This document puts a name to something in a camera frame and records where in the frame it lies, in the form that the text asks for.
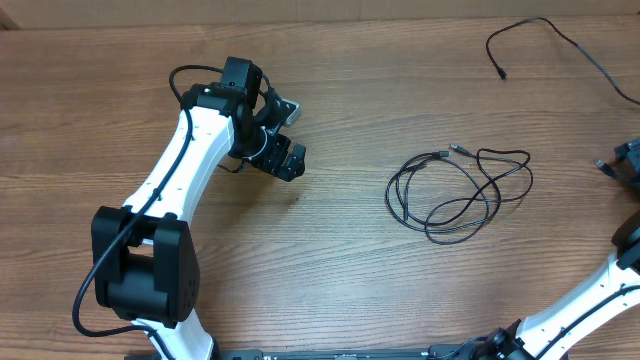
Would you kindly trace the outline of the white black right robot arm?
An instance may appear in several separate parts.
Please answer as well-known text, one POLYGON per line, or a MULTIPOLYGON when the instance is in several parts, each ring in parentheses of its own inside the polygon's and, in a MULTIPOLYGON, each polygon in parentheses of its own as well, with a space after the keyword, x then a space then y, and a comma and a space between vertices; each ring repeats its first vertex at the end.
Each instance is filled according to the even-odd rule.
POLYGON ((612 236, 616 250, 589 278, 545 310, 499 328, 477 343, 472 359, 556 360, 618 314, 639 303, 639 214, 612 236))

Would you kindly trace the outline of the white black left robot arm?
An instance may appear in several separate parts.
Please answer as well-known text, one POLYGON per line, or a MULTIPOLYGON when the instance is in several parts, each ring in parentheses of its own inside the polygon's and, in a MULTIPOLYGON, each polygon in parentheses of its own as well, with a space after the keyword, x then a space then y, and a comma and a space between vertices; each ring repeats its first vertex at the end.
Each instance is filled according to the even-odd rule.
POLYGON ((156 359, 217 359, 195 310, 200 268, 190 233, 195 209, 224 157, 290 182, 306 149, 281 134, 300 117, 252 61, 229 57, 219 81, 177 92, 178 125, 145 182, 91 223, 93 266, 72 307, 87 337, 141 331, 156 359))

